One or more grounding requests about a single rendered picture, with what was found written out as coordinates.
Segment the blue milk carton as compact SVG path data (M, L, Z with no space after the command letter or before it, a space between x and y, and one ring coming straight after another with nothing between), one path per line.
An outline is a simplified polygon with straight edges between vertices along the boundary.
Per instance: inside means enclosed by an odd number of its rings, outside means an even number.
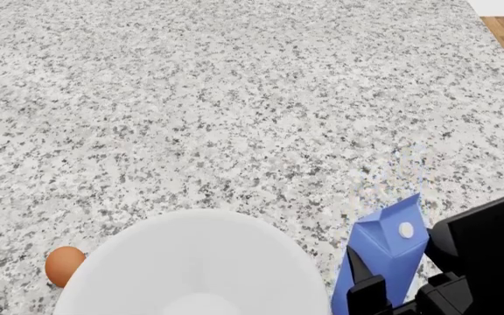
M382 275L392 311L403 304L427 246L429 235L415 194L353 224L347 246L373 275ZM347 291L354 285L347 246L332 294L333 315L349 315Z

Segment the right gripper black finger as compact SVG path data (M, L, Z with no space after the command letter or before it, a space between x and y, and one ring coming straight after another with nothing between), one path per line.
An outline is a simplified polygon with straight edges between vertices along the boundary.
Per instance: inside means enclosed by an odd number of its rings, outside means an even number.
M353 286L347 291L349 315L393 315L382 275L373 275L353 248L347 246Z
M465 315L472 304L462 263L448 227L427 228L429 240L424 253L441 271L429 277L416 294L421 315Z

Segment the brown egg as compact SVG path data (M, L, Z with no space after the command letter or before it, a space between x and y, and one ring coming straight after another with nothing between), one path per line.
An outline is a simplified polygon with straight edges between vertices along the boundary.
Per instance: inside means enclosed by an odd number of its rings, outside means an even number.
M85 254L78 248L56 248L45 260L45 274L51 283L64 288L85 259Z

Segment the white round bowl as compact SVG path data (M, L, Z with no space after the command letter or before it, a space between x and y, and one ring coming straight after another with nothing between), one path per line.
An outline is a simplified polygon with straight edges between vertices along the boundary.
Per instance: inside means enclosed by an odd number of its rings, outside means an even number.
M53 315L330 315L314 261L281 230L219 209L170 212L89 254Z

